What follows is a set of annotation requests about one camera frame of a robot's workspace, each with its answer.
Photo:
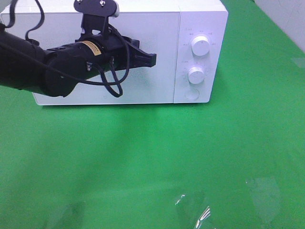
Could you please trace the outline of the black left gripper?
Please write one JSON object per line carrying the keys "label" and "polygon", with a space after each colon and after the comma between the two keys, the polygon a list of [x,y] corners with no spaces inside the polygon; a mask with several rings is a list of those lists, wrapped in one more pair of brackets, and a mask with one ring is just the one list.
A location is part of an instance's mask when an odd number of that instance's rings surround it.
{"label": "black left gripper", "polygon": [[115,70],[127,67],[153,67],[157,54],[146,53],[139,48],[140,41],[122,36],[109,24],[108,17],[118,17],[119,5],[114,0],[75,0],[74,9],[83,13],[82,32],[76,42],[94,43],[105,58],[114,58]]}

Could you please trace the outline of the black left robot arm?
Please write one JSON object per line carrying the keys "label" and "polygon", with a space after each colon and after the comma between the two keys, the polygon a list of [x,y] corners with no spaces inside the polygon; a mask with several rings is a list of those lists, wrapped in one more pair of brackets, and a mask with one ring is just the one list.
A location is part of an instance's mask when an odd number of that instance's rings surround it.
{"label": "black left robot arm", "polygon": [[94,85],[99,75],[114,97],[123,94],[123,78],[117,71],[153,67],[157,55],[140,49],[140,42],[122,36],[109,24],[119,6],[113,0],[77,0],[74,9],[82,13],[82,32],[74,43],[44,50],[37,40],[21,39],[7,32],[15,24],[17,2],[11,1],[8,24],[0,26],[0,84],[50,97],[66,97],[79,83]]}

